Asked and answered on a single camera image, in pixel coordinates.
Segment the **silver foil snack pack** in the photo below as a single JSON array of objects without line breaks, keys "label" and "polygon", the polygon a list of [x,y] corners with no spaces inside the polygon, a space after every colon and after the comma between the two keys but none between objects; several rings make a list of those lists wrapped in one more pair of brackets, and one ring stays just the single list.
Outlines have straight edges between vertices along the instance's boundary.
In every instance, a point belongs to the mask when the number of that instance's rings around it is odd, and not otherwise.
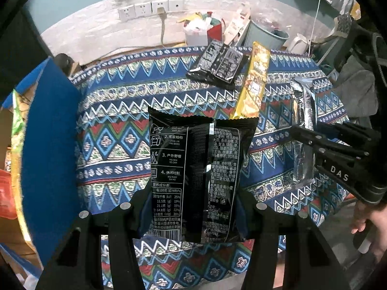
[{"label": "silver foil snack pack", "polygon": [[294,140],[293,182],[300,188],[313,181],[314,153],[312,132],[317,121],[313,79],[295,77],[290,81],[293,90],[293,125],[289,130]]}]

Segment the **black snack bag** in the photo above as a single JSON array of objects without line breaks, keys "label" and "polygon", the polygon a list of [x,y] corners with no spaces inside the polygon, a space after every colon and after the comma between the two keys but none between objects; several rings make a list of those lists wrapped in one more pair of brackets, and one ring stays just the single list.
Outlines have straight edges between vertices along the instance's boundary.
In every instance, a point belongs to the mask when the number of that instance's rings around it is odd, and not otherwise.
[{"label": "black snack bag", "polygon": [[186,77],[211,86],[234,90],[236,78],[249,57],[213,39],[193,63]]},{"label": "black snack bag", "polygon": [[242,240],[236,200],[257,118],[178,116],[154,108],[148,114],[149,233],[195,244]]}]

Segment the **grey clothing pile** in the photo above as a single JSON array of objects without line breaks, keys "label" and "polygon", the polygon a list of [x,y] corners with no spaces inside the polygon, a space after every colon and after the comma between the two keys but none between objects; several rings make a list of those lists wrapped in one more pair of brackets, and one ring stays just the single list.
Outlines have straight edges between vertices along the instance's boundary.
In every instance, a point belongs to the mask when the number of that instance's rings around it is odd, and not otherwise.
[{"label": "grey clothing pile", "polygon": [[342,67],[333,91],[344,104],[350,118],[371,116],[378,111],[375,76],[354,56],[350,56]]}]

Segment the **yellow long snack pack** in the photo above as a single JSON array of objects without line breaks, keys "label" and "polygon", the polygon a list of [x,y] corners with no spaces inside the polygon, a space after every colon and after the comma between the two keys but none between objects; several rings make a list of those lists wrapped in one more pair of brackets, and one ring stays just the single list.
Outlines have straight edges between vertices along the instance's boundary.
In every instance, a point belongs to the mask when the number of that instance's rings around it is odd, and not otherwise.
[{"label": "yellow long snack pack", "polygon": [[255,118],[259,116],[267,73],[270,64],[270,51],[257,41],[253,42],[247,75],[231,119]]}]

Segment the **red-orange chips bag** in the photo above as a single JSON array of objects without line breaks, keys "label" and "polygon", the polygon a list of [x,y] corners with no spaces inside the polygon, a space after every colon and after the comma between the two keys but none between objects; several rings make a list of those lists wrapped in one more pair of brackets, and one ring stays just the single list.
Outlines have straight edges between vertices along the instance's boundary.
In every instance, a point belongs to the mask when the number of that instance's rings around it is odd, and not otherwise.
[{"label": "red-orange chips bag", "polygon": [[0,217],[6,219],[17,218],[11,175],[5,170],[0,170]]}]

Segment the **black office chair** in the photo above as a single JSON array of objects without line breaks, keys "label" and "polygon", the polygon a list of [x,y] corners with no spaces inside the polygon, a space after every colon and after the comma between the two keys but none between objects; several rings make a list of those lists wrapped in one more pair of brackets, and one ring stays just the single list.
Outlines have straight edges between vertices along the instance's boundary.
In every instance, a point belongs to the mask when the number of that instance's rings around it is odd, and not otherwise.
[{"label": "black office chair", "polygon": [[333,71],[340,72],[353,56],[363,67],[375,74],[377,85],[386,92],[386,42],[382,35],[363,28],[349,14],[336,17],[334,23],[335,26],[327,37],[311,40],[315,47],[329,44],[318,63],[322,64],[336,47],[337,50],[332,55]]}]

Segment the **white electric kettle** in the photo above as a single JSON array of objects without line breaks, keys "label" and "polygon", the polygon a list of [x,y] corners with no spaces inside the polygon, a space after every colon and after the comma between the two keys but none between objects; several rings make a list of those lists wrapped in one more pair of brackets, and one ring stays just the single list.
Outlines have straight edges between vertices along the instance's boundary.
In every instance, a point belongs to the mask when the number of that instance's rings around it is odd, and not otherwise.
[{"label": "white electric kettle", "polygon": [[287,51],[293,54],[304,55],[309,47],[307,38],[297,33],[297,36],[290,42],[287,47]]}]

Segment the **light blue trash bin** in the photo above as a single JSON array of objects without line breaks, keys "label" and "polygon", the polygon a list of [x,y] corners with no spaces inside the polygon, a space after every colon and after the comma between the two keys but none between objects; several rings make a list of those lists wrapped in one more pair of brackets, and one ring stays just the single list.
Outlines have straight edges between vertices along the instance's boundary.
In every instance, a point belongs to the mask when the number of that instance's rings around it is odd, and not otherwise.
[{"label": "light blue trash bin", "polygon": [[243,46],[250,47],[256,41],[270,50],[279,50],[288,40],[289,34],[278,29],[267,30],[251,21],[245,35]]}]

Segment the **blue cardboard box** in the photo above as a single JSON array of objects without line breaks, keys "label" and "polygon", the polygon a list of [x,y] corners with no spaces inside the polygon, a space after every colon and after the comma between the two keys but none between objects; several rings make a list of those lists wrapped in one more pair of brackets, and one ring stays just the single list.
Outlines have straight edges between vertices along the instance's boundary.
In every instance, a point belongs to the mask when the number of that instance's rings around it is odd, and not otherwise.
[{"label": "blue cardboard box", "polygon": [[[15,88],[29,105],[22,145],[11,147],[11,185],[22,235],[45,267],[80,211],[75,180],[81,94],[47,58]],[[13,110],[13,93],[3,103]]]}]

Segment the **white paper shopping bag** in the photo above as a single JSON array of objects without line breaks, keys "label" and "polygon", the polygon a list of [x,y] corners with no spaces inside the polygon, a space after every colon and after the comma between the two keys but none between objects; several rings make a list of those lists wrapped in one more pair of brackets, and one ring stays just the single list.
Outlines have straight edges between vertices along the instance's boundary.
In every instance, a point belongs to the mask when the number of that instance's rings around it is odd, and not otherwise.
[{"label": "white paper shopping bag", "polygon": [[251,7],[241,4],[224,31],[223,42],[228,46],[241,46],[251,22]]}]

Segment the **green snack bag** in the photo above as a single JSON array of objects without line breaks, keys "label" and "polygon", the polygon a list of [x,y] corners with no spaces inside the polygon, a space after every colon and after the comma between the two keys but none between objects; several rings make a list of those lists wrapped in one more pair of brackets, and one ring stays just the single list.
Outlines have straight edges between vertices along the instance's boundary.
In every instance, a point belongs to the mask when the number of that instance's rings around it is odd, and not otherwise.
[{"label": "green snack bag", "polygon": [[22,145],[24,140],[24,131],[29,105],[24,101],[24,97],[15,90],[13,90],[12,98],[13,124],[11,130],[11,147],[13,149],[17,149]]}]

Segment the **blue patterned tablecloth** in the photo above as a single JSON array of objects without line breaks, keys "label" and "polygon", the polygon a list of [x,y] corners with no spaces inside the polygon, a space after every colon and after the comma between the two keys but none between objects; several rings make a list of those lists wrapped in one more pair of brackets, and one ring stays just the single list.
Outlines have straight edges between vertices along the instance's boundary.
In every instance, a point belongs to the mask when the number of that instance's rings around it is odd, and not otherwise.
[{"label": "blue patterned tablecloth", "polygon": [[[99,63],[74,76],[81,92],[75,144],[78,192],[92,213],[112,210],[130,200],[149,179],[148,108],[179,116],[228,118],[238,90],[212,87],[186,78],[199,56],[199,47],[141,52]],[[268,66],[260,118],[241,186],[276,211],[307,211],[320,225],[347,196],[326,175],[311,185],[291,186],[293,144],[288,127],[292,116],[290,80],[310,77],[323,123],[342,123],[346,110],[332,84],[311,59],[273,51]],[[134,250],[146,289],[179,289],[217,282],[246,271],[253,248],[236,244],[197,245],[145,236]]]}]

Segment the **black cylindrical speaker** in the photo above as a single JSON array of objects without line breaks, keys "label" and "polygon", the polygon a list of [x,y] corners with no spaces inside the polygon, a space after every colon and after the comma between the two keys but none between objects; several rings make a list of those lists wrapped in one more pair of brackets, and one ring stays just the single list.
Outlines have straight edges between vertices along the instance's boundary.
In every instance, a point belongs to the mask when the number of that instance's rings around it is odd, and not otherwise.
[{"label": "black cylindrical speaker", "polygon": [[67,77],[80,70],[79,63],[65,53],[57,54],[54,57],[54,62]]}]

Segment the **black hanging cloth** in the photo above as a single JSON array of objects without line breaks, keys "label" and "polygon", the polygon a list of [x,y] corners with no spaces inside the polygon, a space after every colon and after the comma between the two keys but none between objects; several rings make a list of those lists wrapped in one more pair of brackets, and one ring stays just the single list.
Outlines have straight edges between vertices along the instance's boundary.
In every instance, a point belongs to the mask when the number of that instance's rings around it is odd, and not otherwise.
[{"label": "black hanging cloth", "polygon": [[1,30],[1,100],[42,61],[52,55],[28,11],[19,10]]}]

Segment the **white wall socket strip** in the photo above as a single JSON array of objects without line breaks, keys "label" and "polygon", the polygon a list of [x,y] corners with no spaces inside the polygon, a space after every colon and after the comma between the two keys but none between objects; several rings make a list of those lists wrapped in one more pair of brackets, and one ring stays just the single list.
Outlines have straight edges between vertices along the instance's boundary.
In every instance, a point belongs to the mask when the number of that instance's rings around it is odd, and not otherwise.
[{"label": "white wall socket strip", "polygon": [[119,8],[118,15],[120,21],[127,22],[135,18],[162,15],[170,12],[182,12],[184,9],[185,0],[154,0]]}]

